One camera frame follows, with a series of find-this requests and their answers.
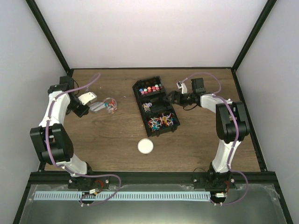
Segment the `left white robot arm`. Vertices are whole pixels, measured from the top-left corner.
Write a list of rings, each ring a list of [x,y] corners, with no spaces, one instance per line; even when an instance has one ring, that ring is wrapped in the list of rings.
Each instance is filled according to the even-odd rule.
[[[63,124],[69,112],[74,112],[80,118],[87,115],[87,103],[95,99],[96,95],[88,92],[78,97],[75,83],[72,77],[62,76],[59,84],[50,86],[45,116],[38,127],[31,128],[30,137],[43,165],[57,165],[67,169],[71,176],[69,188],[87,190],[95,185],[95,176],[91,166],[75,155],[73,143]]]

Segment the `black three-compartment candy bin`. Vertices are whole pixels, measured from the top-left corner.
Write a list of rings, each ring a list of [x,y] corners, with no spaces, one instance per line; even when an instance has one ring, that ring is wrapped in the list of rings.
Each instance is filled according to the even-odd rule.
[[[159,76],[138,80],[132,86],[148,137],[174,132],[180,125]]]

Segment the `metal scoop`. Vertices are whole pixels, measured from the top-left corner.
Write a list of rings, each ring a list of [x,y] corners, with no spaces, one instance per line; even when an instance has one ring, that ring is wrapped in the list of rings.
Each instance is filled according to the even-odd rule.
[[[91,112],[98,112],[98,111],[100,111],[102,109],[105,109],[105,108],[106,108],[105,103],[100,102],[100,101],[92,103],[92,104],[89,105],[89,110]]]

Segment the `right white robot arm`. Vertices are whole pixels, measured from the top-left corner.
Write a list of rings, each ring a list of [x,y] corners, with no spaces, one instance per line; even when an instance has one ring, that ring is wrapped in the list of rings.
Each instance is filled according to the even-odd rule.
[[[229,179],[235,152],[250,133],[245,106],[242,101],[225,100],[216,93],[207,93],[203,78],[193,78],[191,85],[192,92],[187,92],[185,83],[177,82],[180,91],[170,92],[164,101],[181,107],[195,105],[215,113],[216,134],[220,141],[207,171],[207,182],[218,188]]]

